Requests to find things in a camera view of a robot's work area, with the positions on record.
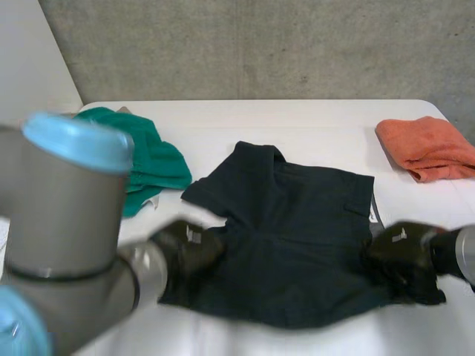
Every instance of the clothing label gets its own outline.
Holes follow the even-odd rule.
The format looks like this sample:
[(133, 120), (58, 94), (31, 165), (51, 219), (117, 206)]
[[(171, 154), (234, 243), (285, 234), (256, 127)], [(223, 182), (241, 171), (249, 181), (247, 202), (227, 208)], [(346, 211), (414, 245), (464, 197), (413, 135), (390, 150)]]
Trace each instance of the clothing label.
[(370, 231), (373, 237), (378, 236), (381, 231), (384, 230), (384, 225), (381, 222), (381, 217), (379, 216), (378, 206), (376, 205), (376, 199), (373, 197), (371, 198), (371, 206), (370, 206)]

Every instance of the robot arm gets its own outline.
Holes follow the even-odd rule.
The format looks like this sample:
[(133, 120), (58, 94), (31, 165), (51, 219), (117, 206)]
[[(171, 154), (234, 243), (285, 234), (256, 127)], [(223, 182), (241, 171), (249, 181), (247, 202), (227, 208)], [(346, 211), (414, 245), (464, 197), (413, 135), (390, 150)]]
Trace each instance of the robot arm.
[(398, 222), (365, 242), (361, 261), (377, 283), (389, 285), (395, 302), (444, 303), (437, 276), (449, 274), (475, 285), (475, 225), (444, 231)]
[(223, 252), (184, 220), (117, 249), (133, 147), (120, 131), (46, 113), (0, 129), (0, 355), (70, 355)]
[[(190, 234), (199, 236), (199, 243), (190, 239)], [(135, 310), (156, 303), (172, 288), (175, 278), (210, 266), (222, 253), (223, 245), (212, 232), (178, 220), (147, 241), (121, 246), (113, 264), (97, 275), (67, 280), (35, 278), (7, 264), (2, 284), (13, 287), (38, 314), (50, 335), (52, 353), (70, 355)], [(20, 341), (18, 334), (26, 331), (21, 324), (6, 330), (4, 337)], [(33, 351), (2, 354), (49, 356), (39, 349), (34, 346)]]
[(475, 225), (436, 235), (429, 243), (438, 274), (451, 274), (475, 286)]

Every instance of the shirt sleeve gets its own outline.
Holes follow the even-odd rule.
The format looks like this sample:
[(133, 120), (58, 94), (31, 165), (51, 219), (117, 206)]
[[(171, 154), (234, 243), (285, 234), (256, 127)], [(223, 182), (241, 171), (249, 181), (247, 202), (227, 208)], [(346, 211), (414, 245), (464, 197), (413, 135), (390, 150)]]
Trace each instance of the shirt sleeve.
[(191, 184), (182, 199), (220, 217), (256, 228), (276, 199), (275, 160), (285, 162), (271, 145), (238, 142), (232, 154), (208, 177)]

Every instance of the folded towel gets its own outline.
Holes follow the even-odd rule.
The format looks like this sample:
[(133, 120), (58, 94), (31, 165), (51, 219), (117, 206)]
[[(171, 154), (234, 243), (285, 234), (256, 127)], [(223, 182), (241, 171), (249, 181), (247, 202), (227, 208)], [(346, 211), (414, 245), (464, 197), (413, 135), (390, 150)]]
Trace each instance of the folded towel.
[(134, 216), (145, 201), (164, 188), (185, 189), (191, 173), (182, 154), (161, 140), (155, 124), (140, 116), (107, 108), (93, 108), (75, 116), (77, 119), (111, 126), (127, 132), (134, 140), (134, 166), (127, 186), (124, 217)]
[(384, 120), (376, 133), (396, 163), (417, 182), (475, 177), (475, 147), (448, 121), (430, 116)]

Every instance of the white table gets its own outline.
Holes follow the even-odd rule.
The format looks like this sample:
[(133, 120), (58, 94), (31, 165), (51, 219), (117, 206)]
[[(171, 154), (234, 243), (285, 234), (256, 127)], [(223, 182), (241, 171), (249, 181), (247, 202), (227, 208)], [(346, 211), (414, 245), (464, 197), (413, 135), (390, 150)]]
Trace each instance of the white table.
[[(447, 228), (475, 223), (475, 180), (416, 183), (381, 149), (374, 128), (383, 119), (444, 118), (419, 100), (258, 100), (96, 102), (84, 109), (127, 106), (152, 119), (163, 140), (186, 158), (194, 179), (207, 176), (239, 140), (276, 145), (287, 161), (341, 168), (376, 178), (385, 225), (400, 219)], [(164, 191), (156, 210), (146, 206), (124, 220), (119, 243), (145, 239), (173, 216), (223, 224)], [(80, 355), (473, 355), (475, 296), (442, 278), (444, 306), (390, 306), (324, 329), (285, 332), (229, 322), (169, 306), (151, 306), (111, 330)]]

